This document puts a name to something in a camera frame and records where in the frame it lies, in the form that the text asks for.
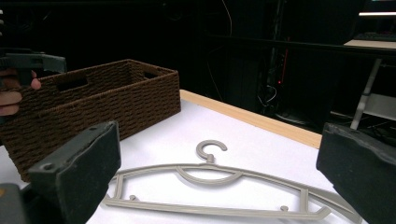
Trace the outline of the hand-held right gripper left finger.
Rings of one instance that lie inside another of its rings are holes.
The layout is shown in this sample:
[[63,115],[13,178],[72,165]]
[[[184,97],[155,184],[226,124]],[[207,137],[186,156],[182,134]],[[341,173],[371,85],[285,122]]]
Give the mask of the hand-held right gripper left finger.
[[33,223],[85,224],[120,165],[116,121],[84,130],[28,170],[35,195],[28,209]]

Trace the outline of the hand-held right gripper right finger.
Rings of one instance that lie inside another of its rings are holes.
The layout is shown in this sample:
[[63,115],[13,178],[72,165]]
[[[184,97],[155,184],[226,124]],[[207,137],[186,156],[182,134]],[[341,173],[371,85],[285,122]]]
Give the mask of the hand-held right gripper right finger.
[[396,147],[327,123],[317,169],[369,224],[396,224]]

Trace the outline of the grey plastic clothes hanger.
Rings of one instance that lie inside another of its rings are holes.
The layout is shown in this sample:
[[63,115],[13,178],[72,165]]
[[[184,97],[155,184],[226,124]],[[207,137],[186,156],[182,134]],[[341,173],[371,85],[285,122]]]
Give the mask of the grey plastic clothes hanger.
[[[332,211],[336,211],[352,221],[354,224],[362,223],[362,217],[359,213],[345,199],[335,193],[273,175],[267,175],[241,168],[217,165],[215,163],[215,156],[205,153],[205,147],[207,146],[216,146],[223,151],[227,149],[227,147],[220,141],[205,140],[196,146],[196,153],[198,157],[204,160],[203,163],[160,164],[116,172],[115,176],[111,179],[115,184],[114,195],[107,195],[103,199],[103,203],[108,206],[183,214],[295,220],[322,220]],[[252,177],[283,188],[294,189],[299,193],[299,209],[297,211],[290,211],[286,205],[282,205],[277,211],[208,207],[142,202],[134,195],[131,195],[128,199],[124,199],[122,197],[123,183],[126,178],[136,175],[152,174],[154,172],[169,171],[177,172],[179,176],[192,184],[204,186],[225,186],[232,184],[242,177]]]

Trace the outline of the brown woven storage basket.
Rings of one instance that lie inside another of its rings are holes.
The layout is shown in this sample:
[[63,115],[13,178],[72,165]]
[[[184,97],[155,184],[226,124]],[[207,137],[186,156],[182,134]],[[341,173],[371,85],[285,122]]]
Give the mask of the brown woven storage basket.
[[125,139],[180,111],[178,71],[122,60],[43,77],[19,89],[19,112],[0,141],[28,182],[28,169],[92,125],[115,120]]

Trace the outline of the white metal stand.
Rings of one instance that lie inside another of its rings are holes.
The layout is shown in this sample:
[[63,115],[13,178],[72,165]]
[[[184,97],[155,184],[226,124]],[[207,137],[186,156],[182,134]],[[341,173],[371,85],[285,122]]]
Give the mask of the white metal stand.
[[396,121],[396,97],[372,93],[375,78],[382,63],[376,59],[358,102],[350,128],[357,130],[363,114]]

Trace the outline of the light wooden desk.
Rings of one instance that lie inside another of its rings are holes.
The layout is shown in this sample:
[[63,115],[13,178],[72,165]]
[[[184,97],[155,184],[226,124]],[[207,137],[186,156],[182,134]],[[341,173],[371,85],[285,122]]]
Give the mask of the light wooden desk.
[[387,41],[368,41],[352,39],[344,44],[352,47],[380,48],[380,49],[396,49],[396,42]]

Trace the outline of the black keyboard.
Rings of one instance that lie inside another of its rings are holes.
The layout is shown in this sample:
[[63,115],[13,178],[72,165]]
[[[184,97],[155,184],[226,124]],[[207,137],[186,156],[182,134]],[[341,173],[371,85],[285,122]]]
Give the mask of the black keyboard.
[[356,40],[396,42],[393,33],[361,33],[354,36]]

